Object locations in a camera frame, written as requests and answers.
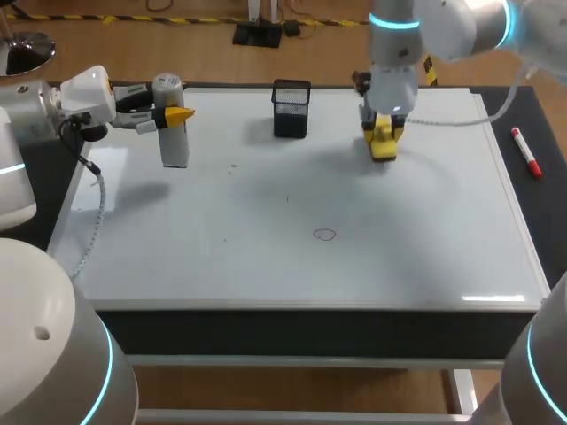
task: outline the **wooden floor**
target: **wooden floor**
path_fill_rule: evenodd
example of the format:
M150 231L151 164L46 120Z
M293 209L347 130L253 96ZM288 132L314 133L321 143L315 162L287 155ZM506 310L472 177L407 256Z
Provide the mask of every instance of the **wooden floor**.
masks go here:
M155 7L166 2L152 1ZM321 19L365 19L369 10L367 0L295 3ZM146 14L143 0L21 0L19 5L30 13ZM175 0L172 9L154 15L245 18L246 5L246 0ZM293 17L287 7L284 14ZM272 82L291 78L313 84L349 84L354 69L369 66L365 27L318 27L307 40L284 38L277 50L233 46L234 28L227 25L14 22L12 27L43 31L56 40L57 56L33 75L48 81L62 81L101 64L117 81L148 81L168 71L186 81ZM313 29L304 31L307 35ZM514 55L502 51L453 65L435 61L441 85L509 85L518 64ZM567 88L545 74L537 74L529 83L536 88L563 153L567 153ZM444 377L435 370L139 367L136 373L142 407L450 411ZM498 372L475 373L480 398L497 379Z

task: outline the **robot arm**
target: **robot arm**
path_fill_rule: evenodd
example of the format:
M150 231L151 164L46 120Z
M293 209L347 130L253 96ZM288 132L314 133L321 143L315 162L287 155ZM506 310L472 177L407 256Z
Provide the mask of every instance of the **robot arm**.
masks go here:
M525 69L540 67L567 82L564 0L374 0L369 23L372 66L369 73L355 73L353 80L364 97L362 128L376 161L396 157L396 142L416 103L415 65L422 44L449 61L497 48L513 50ZM493 118L504 112L505 106ZM377 114L391 118L377 119Z
M157 130L163 165L185 168L189 159L185 121L193 113L184 107L181 80L171 74L158 75L147 85L113 89L106 70L93 66L60 88L45 81L0 88L0 230L35 215L35 197L19 147L66 137L69 131L95 142L107 134L110 123L138 134ZM74 153L91 171L100 173Z

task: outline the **red marker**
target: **red marker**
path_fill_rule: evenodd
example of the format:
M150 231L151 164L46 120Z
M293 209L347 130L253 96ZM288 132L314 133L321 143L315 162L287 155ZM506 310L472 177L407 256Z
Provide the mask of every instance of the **red marker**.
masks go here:
M525 161L528 163L528 167L530 168L532 175L536 179L539 179L543 173L541 172L537 161L533 157L532 151L530 151L530 148L528 147L528 143L525 142L522 133L520 133L520 129L518 127L512 128L512 135L514 136L514 140L516 140L517 146L522 151L522 155L524 155Z

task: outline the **black base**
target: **black base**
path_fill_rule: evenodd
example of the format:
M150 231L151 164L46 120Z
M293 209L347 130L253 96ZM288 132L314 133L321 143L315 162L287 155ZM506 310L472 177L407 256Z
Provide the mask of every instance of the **black base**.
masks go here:
M237 24L237 29L232 37L233 44L243 46L280 47L282 39L282 26L272 24L269 21L261 20L256 22L245 22Z
M305 139L307 116L292 113L278 113L274 117L274 136L287 139Z

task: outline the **yellow object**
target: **yellow object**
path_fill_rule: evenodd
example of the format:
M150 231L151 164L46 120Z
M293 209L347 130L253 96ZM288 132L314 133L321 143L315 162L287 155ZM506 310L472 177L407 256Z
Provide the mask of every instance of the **yellow object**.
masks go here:
M393 130L393 138L395 139L396 142L399 141L401 135L403 134L404 134L404 127L399 127Z
M364 140L366 140L366 143L370 145L370 142L372 142L373 138L374 138L374 130L364 130Z
M398 143L397 140L392 137L392 124L389 117L377 117L372 140L369 141L366 136L367 132L364 133L364 138L369 144L370 156L373 161L385 162L394 161L396 159L398 156Z
M168 127L181 126L183 122L192 117L195 111L177 106L166 108L166 123Z

